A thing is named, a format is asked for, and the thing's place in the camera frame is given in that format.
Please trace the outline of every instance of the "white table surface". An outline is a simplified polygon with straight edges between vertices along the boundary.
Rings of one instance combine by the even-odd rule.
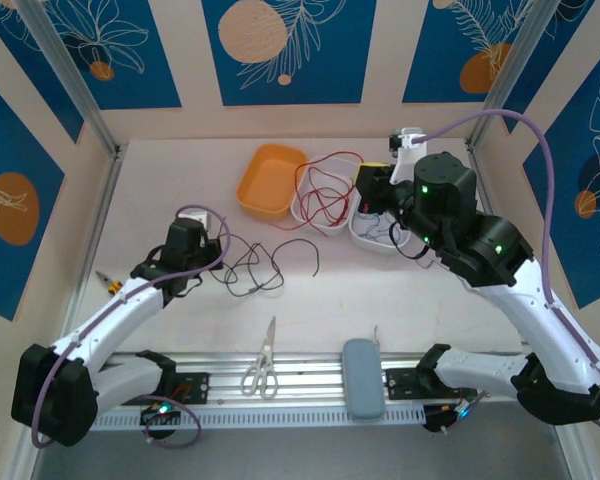
[[[375,325],[381,349],[387,352],[424,352],[436,342],[475,351],[520,351],[520,337],[502,312],[467,292],[438,265],[423,269],[399,256],[360,250],[346,232],[330,239],[282,232],[244,214],[235,189],[251,156],[266,142],[132,141],[93,269],[124,281],[151,248],[164,243],[175,210],[199,203],[225,215],[234,233],[270,249],[291,238],[312,240],[320,249],[320,273],[311,277],[313,250],[297,243],[276,256],[286,279],[280,290],[235,299],[205,274],[200,288],[148,320],[120,351],[252,352],[260,348],[273,315],[278,319],[278,352],[339,352],[351,338],[372,338]],[[276,142],[298,147],[309,158],[346,149],[359,152],[366,161],[391,161],[386,138]],[[429,152],[444,150],[468,165],[461,139],[429,143]],[[212,235],[217,227],[218,221],[212,220]],[[419,249],[417,244],[407,246],[408,253]],[[245,251],[246,247],[234,243],[229,263]],[[108,299],[92,273],[74,326]]]

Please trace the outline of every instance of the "orange tray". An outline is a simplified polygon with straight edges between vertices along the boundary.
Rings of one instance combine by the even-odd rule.
[[[296,193],[296,169],[305,163],[307,156],[295,148],[273,143],[258,148],[236,190],[244,211],[264,222],[285,218]],[[303,172],[298,170],[298,181]]]

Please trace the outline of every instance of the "red wire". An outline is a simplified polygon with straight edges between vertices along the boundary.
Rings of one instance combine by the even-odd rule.
[[[358,154],[356,152],[341,150],[338,152],[330,153],[329,155],[326,155],[325,157],[322,157],[319,160],[315,160],[313,162],[307,162],[307,163],[303,163],[302,165],[298,165],[298,167],[296,168],[296,170],[293,174],[294,187],[295,187],[295,191],[296,191],[296,197],[298,198],[298,204],[300,206],[300,217],[304,221],[303,221],[303,223],[296,225],[294,227],[281,227],[279,225],[273,224],[274,227],[279,228],[280,230],[292,231],[292,230],[297,230],[298,228],[303,227],[305,225],[310,225],[311,227],[313,227],[315,230],[317,230],[318,232],[320,232],[322,235],[324,235],[326,237],[327,234],[324,233],[319,227],[317,227],[316,225],[313,224],[313,219],[320,212],[323,213],[325,219],[327,220],[327,225],[321,225],[323,227],[324,226],[336,227],[336,226],[340,225],[347,218],[347,213],[349,212],[349,207],[350,207],[350,196],[355,189],[353,180],[351,180],[351,184],[349,184],[346,180],[344,180],[334,174],[324,172],[315,166],[316,164],[324,162],[325,160],[327,160],[331,157],[334,157],[336,155],[353,155],[360,160],[360,163],[364,163],[364,158],[362,158],[362,156],[360,154]],[[304,169],[307,165],[310,165],[310,166],[306,172],[306,175],[308,176],[309,184],[311,185],[312,189],[301,196],[300,191],[298,190],[298,187],[299,187],[298,172],[301,169]],[[324,175],[325,177],[329,177],[334,180],[337,180],[338,182],[341,182],[344,185],[346,192],[342,193],[342,192],[338,191],[337,189],[335,189],[334,187],[316,187],[314,184],[314,178],[313,178],[314,172],[318,172],[319,174]],[[313,212],[310,215],[309,212],[311,210],[310,207],[311,207],[312,199],[317,200],[318,204],[320,205],[320,208],[318,208],[315,212]],[[343,203],[342,210],[340,211],[340,213],[337,216],[333,215],[329,211],[329,209],[331,207],[333,207],[334,205],[337,205],[340,202]]]

